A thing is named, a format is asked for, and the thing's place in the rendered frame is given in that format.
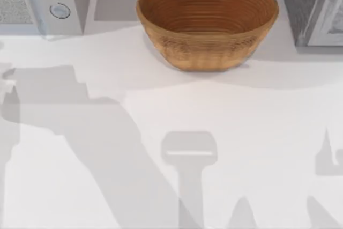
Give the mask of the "brown wicker basket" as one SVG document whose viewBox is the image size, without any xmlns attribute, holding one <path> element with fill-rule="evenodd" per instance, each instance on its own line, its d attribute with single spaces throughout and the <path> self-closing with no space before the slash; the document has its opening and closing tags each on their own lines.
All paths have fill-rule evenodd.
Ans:
<svg viewBox="0 0 343 229">
<path fill-rule="evenodd" d="M 277 0 L 137 0 L 154 48 L 182 71 L 226 71 L 245 62 L 278 14 Z"/>
</svg>

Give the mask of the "round microwave knob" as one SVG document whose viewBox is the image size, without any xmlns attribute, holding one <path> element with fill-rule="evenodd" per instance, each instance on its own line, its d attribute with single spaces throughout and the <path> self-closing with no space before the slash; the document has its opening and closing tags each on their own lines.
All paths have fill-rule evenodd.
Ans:
<svg viewBox="0 0 343 229">
<path fill-rule="evenodd" d="M 51 15 L 57 19 L 66 19 L 71 14 L 70 8 L 63 3 L 57 3 L 55 5 L 51 5 L 49 10 L 50 10 Z"/>
</svg>

